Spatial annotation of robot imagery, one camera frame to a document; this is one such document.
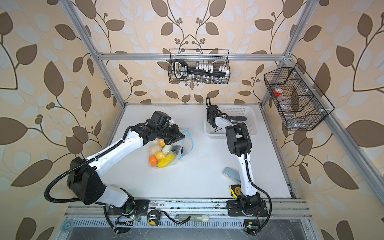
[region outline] black wire basket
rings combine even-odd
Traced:
[[[309,75],[313,86],[304,82],[301,77],[304,73],[296,64],[293,68],[278,68],[264,74],[265,86],[287,130],[313,130],[334,110],[333,104]],[[321,103],[314,92],[324,97],[329,105]]]
[[[231,76],[228,55],[223,49],[170,49],[169,82],[228,84]]]

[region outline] white plastic basket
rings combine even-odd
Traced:
[[[221,112],[227,113],[229,116],[244,116],[247,117],[245,124],[247,125],[249,135],[256,135],[256,115],[254,110],[249,106],[238,105],[218,105]],[[214,139],[225,139],[225,129],[215,132],[215,129],[208,123],[207,115],[204,118],[204,132]]]

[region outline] mounting plate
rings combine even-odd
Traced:
[[[228,216],[230,217],[246,217],[245,214],[241,211],[241,205],[240,200],[228,200],[227,201],[227,208],[228,208]],[[266,217],[268,216],[268,210],[266,208],[265,201],[262,200],[262,207],[259,209],[259,217]]]

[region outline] wallpaper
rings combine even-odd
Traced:
[[[120,110],[57,0],[0,1],[2,239],[49,239],[67,204],[46,186],[101,150]],[[73,196],[62,180],[55,198]]]
[[[73,0],[99,52],[283,53],[304,0]]]
[[[313,131],[287,131],[271,106],[265,108],[268,119],[319,235],[324,240],[381,239],[384,208],[326,123]]]
[[[382,1],[320,0],[292,55],[381,174],[383,11]],[[324,240],[380,239],[384,208],[326,123],[287,131],[275,105],[266,109],[294,186]]]
[[[383,42],[383,1],[320,1],[293,54],[382,176]]]
[[[169,82],[166,61],[110,60],[108,71],[127,103],[258,103],[265,94],[263,75],[276,69],[273,61],[230,61],[228,84]]]

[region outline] white table surface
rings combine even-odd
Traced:
[[[254,182],[271,198],[291,198],[260,108],[250,106],[257,121],[257,134],[251,136]],[[145,122],[155,111],[168,114],[180,130],[189,129],[193,150],[176,165],[152,168],[148,143],[113,166],[102,177],[103,182],[122,187],[134,197],[230,198],[229,186],[235,183],[222,171],[226,167],[238,170],[237,157],[229,153],[226,139],[211,139],[204,133],[205,105],[128,105],[112,142],[119,140],[128,126]]]

